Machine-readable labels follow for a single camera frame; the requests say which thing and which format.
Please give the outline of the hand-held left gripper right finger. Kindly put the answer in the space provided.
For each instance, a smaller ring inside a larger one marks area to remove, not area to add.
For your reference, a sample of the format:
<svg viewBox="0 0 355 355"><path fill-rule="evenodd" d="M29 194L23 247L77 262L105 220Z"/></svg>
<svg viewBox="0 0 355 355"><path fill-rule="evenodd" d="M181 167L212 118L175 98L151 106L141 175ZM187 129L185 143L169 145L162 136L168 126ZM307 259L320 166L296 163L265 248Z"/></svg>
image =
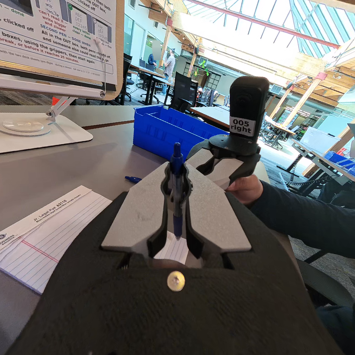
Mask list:
<svg viewBox="0 0 355 355"><path fill-rule="evenodd" d="M185 224L189 251L195 258L211 253L246 252L251 244L228 200L224 189L189 163L185 163Z"/></svg>

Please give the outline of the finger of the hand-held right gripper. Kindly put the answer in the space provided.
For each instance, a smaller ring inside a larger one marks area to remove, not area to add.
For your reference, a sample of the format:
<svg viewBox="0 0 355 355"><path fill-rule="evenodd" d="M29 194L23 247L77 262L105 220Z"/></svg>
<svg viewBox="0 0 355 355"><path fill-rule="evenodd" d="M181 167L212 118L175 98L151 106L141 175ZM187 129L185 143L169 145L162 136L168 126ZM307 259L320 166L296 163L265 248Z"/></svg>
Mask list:
<svg viewBox="0 0 355 355"><path fill-rule="evenodd" d="M226 190L230 184L230 175L234 173L243 162L238 159L221 159L215 164L211 173L207 175L221 189Z"/></svg>
<svg viewBox="0 0 355 355"><path fill-rule="evenodd" d="M200 149L185 162L186 170L212 170L215 157L211 151Z"/></svg>

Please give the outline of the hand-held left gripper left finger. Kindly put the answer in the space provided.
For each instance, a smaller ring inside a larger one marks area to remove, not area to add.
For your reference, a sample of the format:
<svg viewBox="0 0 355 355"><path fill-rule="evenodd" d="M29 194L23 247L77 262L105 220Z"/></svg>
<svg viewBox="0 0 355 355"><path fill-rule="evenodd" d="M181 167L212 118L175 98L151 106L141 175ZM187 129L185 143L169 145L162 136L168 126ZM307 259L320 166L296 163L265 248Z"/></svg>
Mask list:
<svg viewBox="0 0 355 355"><path fill-rule="evenodd" d="M101 247L153 258L165 246L168 224L169 163L131 187Z"/></svg>

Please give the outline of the blue plastic bin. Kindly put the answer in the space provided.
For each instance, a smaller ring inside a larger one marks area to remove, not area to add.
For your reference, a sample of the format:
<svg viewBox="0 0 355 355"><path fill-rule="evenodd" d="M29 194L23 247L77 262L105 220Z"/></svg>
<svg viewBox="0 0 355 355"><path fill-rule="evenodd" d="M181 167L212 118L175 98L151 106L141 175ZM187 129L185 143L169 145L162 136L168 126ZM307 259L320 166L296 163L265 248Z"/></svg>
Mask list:
<svg viewBox="0 0 355 355"><path fill-rule="evenodd" d="M133 144L166 160L170 160L175 143L180 143L186 160L196 144L215 135L229 134L188 114L165 109L162 104L136 107L134 110Z"/></svg>

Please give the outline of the white lined legal pad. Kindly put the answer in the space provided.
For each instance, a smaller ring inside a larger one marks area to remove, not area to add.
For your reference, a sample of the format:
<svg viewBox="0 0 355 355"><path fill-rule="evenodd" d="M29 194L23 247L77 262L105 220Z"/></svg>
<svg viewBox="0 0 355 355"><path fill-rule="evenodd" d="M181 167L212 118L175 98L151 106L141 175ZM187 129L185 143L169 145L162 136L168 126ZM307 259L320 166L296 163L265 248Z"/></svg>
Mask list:
<svg viewBox="0 0 355 355"><path fill-rule="evenodd" d="M111 201L84 186L1 231L1 271L42 294L64 252Z"/></svg>

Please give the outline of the person's right forearm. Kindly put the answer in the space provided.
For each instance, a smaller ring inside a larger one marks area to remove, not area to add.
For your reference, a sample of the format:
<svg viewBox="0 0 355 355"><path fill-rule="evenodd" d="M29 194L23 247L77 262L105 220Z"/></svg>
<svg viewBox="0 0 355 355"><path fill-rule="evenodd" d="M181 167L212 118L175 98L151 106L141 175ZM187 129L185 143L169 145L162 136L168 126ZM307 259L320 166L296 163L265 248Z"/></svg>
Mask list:
<svg viewBox="0 0 355 355"><path fill-rule="evenodd" d="M355 258L355 211L312 200L262 182L251 212L268 228L307 246Z"/></svg>

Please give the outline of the person's right hand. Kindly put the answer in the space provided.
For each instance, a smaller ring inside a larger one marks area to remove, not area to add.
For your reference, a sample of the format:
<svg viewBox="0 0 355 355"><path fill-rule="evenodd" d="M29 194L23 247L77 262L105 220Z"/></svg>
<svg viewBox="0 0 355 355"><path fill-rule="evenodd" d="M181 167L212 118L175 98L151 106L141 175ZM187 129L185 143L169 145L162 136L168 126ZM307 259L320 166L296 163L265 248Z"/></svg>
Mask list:
<svg viewBox="0 0 355 355"><path fill-rule="evenodd" d="M262 195L263 185L256 175L237 178L226 192L233 194L244 206L252 206Z"/></svg>

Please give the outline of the background office table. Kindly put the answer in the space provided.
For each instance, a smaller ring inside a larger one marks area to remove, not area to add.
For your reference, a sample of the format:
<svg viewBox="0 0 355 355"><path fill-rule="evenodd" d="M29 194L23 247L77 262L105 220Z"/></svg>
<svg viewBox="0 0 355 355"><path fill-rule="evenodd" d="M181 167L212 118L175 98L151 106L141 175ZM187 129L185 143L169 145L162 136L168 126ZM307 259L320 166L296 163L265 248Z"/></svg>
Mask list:
<svg viewBox="0 0 355 355"><path fill-rule="evenodd" d="M229 131L230 112L220 107L191 107L190 112L225 127Z"/></svg>
<svg viewBox="0 0 355 355"><path fill-rule="evenodd" d="M147 68L143 68L141 66L136 66L133 64L130 64L129 71L131 71L132 73L139 73L139 74L144 73L149 78L146 98L144 101L140 100L139 101L140 103L142 103L144 105L152 105L153 98L155 97L154 93L155 93L157 84L164 84L167 86L167 91L166 91L166 96L164 97L163 104L166 105L166 100L167 100L167 97L170 93L170 90L175 85L174 80L172 80L172 82L169 80L165 80L165 77L163 75L156 73L152 70L149 70Z"/></svg>

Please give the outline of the hanging green plant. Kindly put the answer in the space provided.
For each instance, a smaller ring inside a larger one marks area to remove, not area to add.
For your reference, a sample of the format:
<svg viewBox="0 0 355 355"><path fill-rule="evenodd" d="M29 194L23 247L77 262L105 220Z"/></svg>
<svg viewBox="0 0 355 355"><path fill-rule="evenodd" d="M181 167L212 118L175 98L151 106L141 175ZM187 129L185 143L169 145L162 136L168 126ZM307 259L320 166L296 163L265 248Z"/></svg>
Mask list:
<svg viewBox="0 0 355 355"><path fill-rule="evenodd" d="M199 75L207 77L209 76L209 71L207 68L208 60L203 59L201 63L198 63L197 66L194 66L193 76L197 77Z"/></svg>

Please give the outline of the row of blue bins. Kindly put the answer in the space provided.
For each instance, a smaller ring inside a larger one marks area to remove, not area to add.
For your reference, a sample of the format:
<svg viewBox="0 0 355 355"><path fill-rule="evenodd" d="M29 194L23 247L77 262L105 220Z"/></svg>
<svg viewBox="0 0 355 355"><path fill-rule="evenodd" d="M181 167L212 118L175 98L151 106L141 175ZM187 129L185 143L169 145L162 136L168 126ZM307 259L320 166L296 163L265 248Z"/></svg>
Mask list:
<svg viewBox="0 0 355 355"><path fill-rule="evenodd" d="M347 173L355 176L355 158L341 156L334 151L327 152L325 154L325 159L339 166L341 169Z"/></svg>

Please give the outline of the person's dark clothing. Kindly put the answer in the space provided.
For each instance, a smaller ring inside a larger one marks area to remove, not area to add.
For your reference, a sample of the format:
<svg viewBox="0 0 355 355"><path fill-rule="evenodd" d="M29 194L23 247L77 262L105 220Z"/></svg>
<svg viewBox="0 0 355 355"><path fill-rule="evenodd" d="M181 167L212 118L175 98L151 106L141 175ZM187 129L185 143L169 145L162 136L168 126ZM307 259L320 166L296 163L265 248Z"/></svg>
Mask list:
<svg viewBox="0 0 355 355"><path fill-rule="evenodd" d="M355 354L355 305L322 306L316 313L339 348L346 355Z"/></svg>

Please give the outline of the printed instruction sheet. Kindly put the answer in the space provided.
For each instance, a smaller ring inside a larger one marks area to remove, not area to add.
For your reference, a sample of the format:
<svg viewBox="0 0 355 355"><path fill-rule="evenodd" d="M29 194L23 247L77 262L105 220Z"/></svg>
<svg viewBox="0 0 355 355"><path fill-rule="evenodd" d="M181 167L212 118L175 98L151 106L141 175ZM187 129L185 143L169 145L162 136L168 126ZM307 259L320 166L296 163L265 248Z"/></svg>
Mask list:
<svg viewBox="0 0 355 355"><path fill-rule="evenodd" d="M117 84L116 2L4 0L1 60Z"/></svg>

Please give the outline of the wooden post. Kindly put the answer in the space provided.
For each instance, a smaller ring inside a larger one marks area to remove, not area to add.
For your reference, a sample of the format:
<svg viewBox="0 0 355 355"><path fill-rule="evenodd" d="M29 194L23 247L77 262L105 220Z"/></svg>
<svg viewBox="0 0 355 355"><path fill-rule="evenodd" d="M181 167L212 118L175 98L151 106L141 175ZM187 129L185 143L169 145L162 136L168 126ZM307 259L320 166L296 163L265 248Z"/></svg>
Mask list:
<svg viewBox="0 0 355 355"><path fill-rule="evenodd" d="M165 58L165 51L167 50L167 46L168 46L168 42L170 39L170 35L171 35L171 29L172 29L172 19L171 17L167 17L166 20L166 34L165 34L165 38L163 41L163 45L162 45L162 52L161 52L161 58L159 60L159 67L163 67L164 65L164 58Z"/></svg>

